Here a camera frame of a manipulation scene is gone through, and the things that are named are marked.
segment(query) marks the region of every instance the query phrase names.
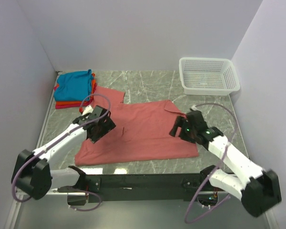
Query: gray marble tabletop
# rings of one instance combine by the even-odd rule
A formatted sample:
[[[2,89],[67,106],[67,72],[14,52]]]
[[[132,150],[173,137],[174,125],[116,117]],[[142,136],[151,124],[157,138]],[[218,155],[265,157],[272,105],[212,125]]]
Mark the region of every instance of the gray marble tabletop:
[[[194,104],[219,103],[233,111],[229,96],[185,95],[178,71],[94,71],[99,86],[125,92],[124,103],[144,103],[170,99],[182,112],[188,112]],[[209,126],[216,126],[227,137],[233,132],[233,119],[223,108],[205,105],[199,108]],[[80,113],[78,108],[56,110],[54,99],[51,101],[46,126],[41,137],[41,145],[51,141],[64,131]],[[232,141],[236,148],[246,156],[246,148],[238,129]],[[74,146],[52,169],[64,169],[74,165],[74,156],[80,149]],[[198,173],[207,166],[215,165],[218,158],[198,146],[198,157],[169,160],[134,161],[99,166],[85,166],[94,174],[153,174],[153,173]],[[225,172],[230,169],[223,166]]]

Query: wire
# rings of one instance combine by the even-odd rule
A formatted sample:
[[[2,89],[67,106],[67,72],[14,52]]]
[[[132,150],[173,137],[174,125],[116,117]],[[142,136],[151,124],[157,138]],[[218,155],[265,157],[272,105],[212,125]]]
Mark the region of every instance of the wire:
[[[98,118],[96,118],[96,119],[93,119],[93,120],[90,120],[90,121],[88,121],[88,122],[86,122],[86,123],[83,123],[83,124],[81,124],[81,125],[79,125],[79,126],[73,128],[72,130],[70,130],[70,132],[65,133],[63,136],[61,136],[59,139],[57,139],[55,142],[53,142],[51,145],[49,145],[46,149],[44,149],[44,150],[42,150],[40,153],[34,155],[34,156],[33,156],[32,158],[30,158],[26,163],[24,163],[23,166],[21,166],[21,168],[20,168],[20,169],[18,170],[18,172],[16,173],[16,175],[15,175],[15,177],[14,177],[14,179],[13,179],[12,185],[11,185],[11,194],[12,194],[14,200],[16,200],[17,202],[20,202],[20,203],[24,203],[24,202],[28,201],[29,199],[31,199],[31,197],[28,197],[27,199],[19,199],[19,198],[17,197],[17,195],[16,195],[16,182],[17,182],[17,179],[18,179],[18,177],[20,176],[21,172],[24,170],[24,168],[25,168],[26,166],[28,166],[28,165],[29,165],[33,160],[35,160],[36,158],[38,158],[38,157],[40,157],[41,155],[45,154],[49,149],[52,149],[54,146],[56,146],[56,145],[57,145],[58,143],[60,143],[63,139],[65,139],[67,136],[69,136],[70,134],[72,134],[74,131],[76,131],[76,130],[82,128],[82,127],[85,126],[85,125],[88,125],[88,124],[90,124],[90,123],[96,122],[96,121],[98,121],[98,120],[104,118],[104,117],[109,113],[109,110],[110,110],[110,108],[111,108],[110,100],[108,99],[107,96],[105,96],[105,95],[103,95],[103,94],[90,94],[89,96],[87,96],[86,98],[84,98],[83,102],[84,102],[87,98],[89,98],[89,97],[91,97],[91,96],[95,96],[95,95],[96,95],[96,96],[103,97],[105,100],[107,100],[107,102],[108,102],[108,109],[107,109],[107,111],[106,111],[103,115],[101,115],[100,117],[98,117]],[[102,202],[101,197],[99,197],[99,199],[100,199],[100,202],[99,202],[99,204],[97,205],[97,207],[99,207],[99,205],[100,205],[101,202]]]
[[[210,177],[215,173],[215,171],[221,166],[221,164],[223,163],[225,157],[227,156],[227,152],[228,152],[228,147],[230,146],[234,136],[235,136],[235,133],[237,131],[237,119],[235,117],[235,115],[228,109],[226,108],[225,106],[221,105],[221,104],[217,104],[217,103],[205,103],[205,104],[199,104],[197,105],[196,107],[199,107],[199,106],[203,106],[203,105],[216,105],[216,106],[220,106],[222,107],[223,109],[225,109],[228,113],[230,113],[230,115],[233,117],[234,119],[234,122],[235,122],[235,125],[234,125],[234,131],[233,131],[233,134],[231,136],[231,139],[228,139],[228,143],[227,145],[225,146],[225,152],[224,152],[224,155],[223,157],[220,159],[220,161],[217,163],[217,165],[215,166],[215,168],[210,172],[210,174],[203,180],[203,182],[201,183],[201,185],[199,186],[199,188],[197,189],[197,191],[195,192],[191,202],[189,203],[189,206],[187,207],[187,210],[185,212],[185,217],[184,217],[184,221],[185,223],[187,224],[191,224],[191,223],[194,223],[198,220],[200,220],[201,218],[203,218],[204,216],[210,214],[214,209],[216,209],[217,207],[219,207],[220,205],[222,205],[226,200],[228,200],[230,198],[230,194],[228,194],[224,199],[222,199],[218,204],[216,204],[215,206],[213,206],[211,209],[209,209],[207,212],[201,214],[200,216],[196,217],[195,219],[193,219],[192,221],[189,221],[187,219],[191,209],[192,209],[192,206],[193,206],[193,203],[195,202],[196,198],[198,197],[198,194],[200,193],[200,191],[202,190],[202,188],[205,186],[205,184],[208,182],[208,180],[210,179]]]
[[[76,211],[93,211],[93,210],[97,209],[97,208],[101,205],[101,203],[102,203],[102,198],[101,198],[99,195],[97,195],[96,193],[94,193],[94,192],[89,192],[89,191],[82,191],[82,190],[79,190],[79,189],[78,189],[78,191],[84,192],[84,193],[86,193],[86,194],[90,194],[90,195],[93,195],[93,196],[97,197],[97,198],[99,199],[99,203],[98,203],[95,207],[90,208],[90,209],[80,209],[80,208],[76,208],[76,207],[73,207],[73,206],[70,206],[70,208],[72,208],[72,209],[74,209],[74,210],[76,210]]]

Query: purple cable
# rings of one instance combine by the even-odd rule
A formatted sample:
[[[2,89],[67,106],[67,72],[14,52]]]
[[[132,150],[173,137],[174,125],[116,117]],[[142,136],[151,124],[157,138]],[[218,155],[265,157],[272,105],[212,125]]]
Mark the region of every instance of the purple cable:
[[[31,197],[28,197],[27,199],[19,199],[19,198],[16,196],[16,190],[15,190],[15,189],[16,189],[16,181],[17,181],[18,177],[20,176],[20,174],[21,174],[21,172],[23,171],[23,169],[24,169],[26,166],[28,166],[29,163],[31,163],[31,162],[32,162],[33,160],[35,160],[36,158],[40,157],[42,154],[46,153],[49,149],[51,149],[51,148],[53,148],[54,146],[56,146],[59,142],[61,142],[61,141],[62,141],[63,139],[65,139],[67,136],[69,136],[70,134],[72,134],[74,131],[78,130],[79,128],[82,128],[82,127],[85,126],[85,125],[88,125],[88,124],[90,124],[90,123],[93,123],[93,122],[96,122],[96,121],[102,119],[103,117],[105,117],[105,116],[109,113],[109,110],[110,110],[110,107],[111,107],[110,100],[108,99],[108,97],[106,97],[106,96],[103,95],[103,94],[91,94],[91,95],[87,96],[86,98],[84,98],[84,100],[82,101],[82,104],[84,103],[84,101],[85,101],[87,98],[90,98],[91,96],[95,96],[95,95],[100,96],[100,97],[103,97],[104,99],[107,100],[107,102],[108,102],[108,109],[107,109],[107,111],[106,111],[103,115],[101,115],[100,117],[98,117],[98,118],[96,118],[96,119],[93,119],[93,120],[90,120],[90,121],[88,121],[88,122],[86,122],[86,123],[83,123],[83,124],[81,124],[81,125],[79,125],[79,126],[73,128],[72,130],[70,130],[69,133],[65,133],[63,136],[61,136],[59,139],[57,139],[55,142],[53,142],[51,145],[49,145],[49,146],[46,148],[46,150],[42,150],[40,153],[36,154],[36,155],[33,156],[32,158],[30,158],[26,163],[24,163],[23,166],[22,166],[22,167],[18,170],[18,172],[16,173],[16,175],[15,175],[15,177],[14,177],[14,179],[13,179],[12,185],[11,185],[11,194],[12,194],[14,200],[16,200],[17,202],[20,202],[20,203],[24,203],[24,202],[28,201],[29,199],[31,199]],[[95,193],[92,193],[92,192],[88,192],[88,191],[82,191],[82,192],[85,192],[85,193],[89,193],[89,194],[91,194],[91,195],[94,195],[94,196],[96,196],[97,198],[99,198],[99,200],[100,200],[99,204],[98,204],[96,207],[94,207],[94,208],[92,208],[92,209],[86,209],[85,211],[94,210],[94,209],[96,209],[97,207],[99,207],[99,205],[100,205],[101,202],[102,202],[102,199],[101,199],[101,197],[100,197],[99,195],[97,195],[97,194],[95,194]]]
[[[228,152],[228,147],[230,146],[231,144],[231,141],[233,140],[234,138],[234,135],[236,133],[236,130],[237,130],[237,120],[236,120],[236,117],[234,116],[234,114],[228,109],[226,108],[225,106],[221,105],[221,104],[216,104],[216,103],[205,103],[205,104],[199,104],[197,105],[196,107],[199,107],[199,106],[203,106],[203,105],[216,105],[216,106],[220,106],[222,107],[223,109],[225,109],[228,113],[230,113],[230,115],[233,117],[234,121],[235,121],[235,125],[234,125],[234,131],[233,131],[233,134],[231,136],[231,139],[228,139],[228,142],[229,144],[227,144],[225,146],[225,152],[224,152],[224,155],[223,157],[221,158],[221,160],[217,163],[217,165],[215,166],[215,168],[210,172],[210,174],[204,179],[204,181],[201,183],[201,185],[199,186],[199,188],[197,189],[197,191],[195,192],[189,206],[187,207],[187,210],[186,210],[186,213],[185,213],[185,217],[184,217],[184,221],[185,223],[187,224],[190,224],[190,223],[194,223],[198,220],[200,220],[202,217],[206,216],[207,214],[209,214],[210,212],[212,212],[214,209],[216,209],[217,207],[219,207],[220,205],[222,205],[226,200],[228,200],[230,198],[230,194],[228,194],[224,199],[222,199],[219,203],[217,203],[213,208],[211,208],[210,210],[208,210],[207,212],[201,214],[200,216],[196,217],[195,219],[193,219],[192,221],[188,221],[187,217],[192,209],[192,206],[193,206],[193,203],[195,202],[198,194],[200,193],[201,189],[205,186],[205,184],[208,182],[208,180],[210,179],[210,177],[215,173],[215,171],[221,166],[221,164],[223,163],[225,157],[227,156],[227,152]]]

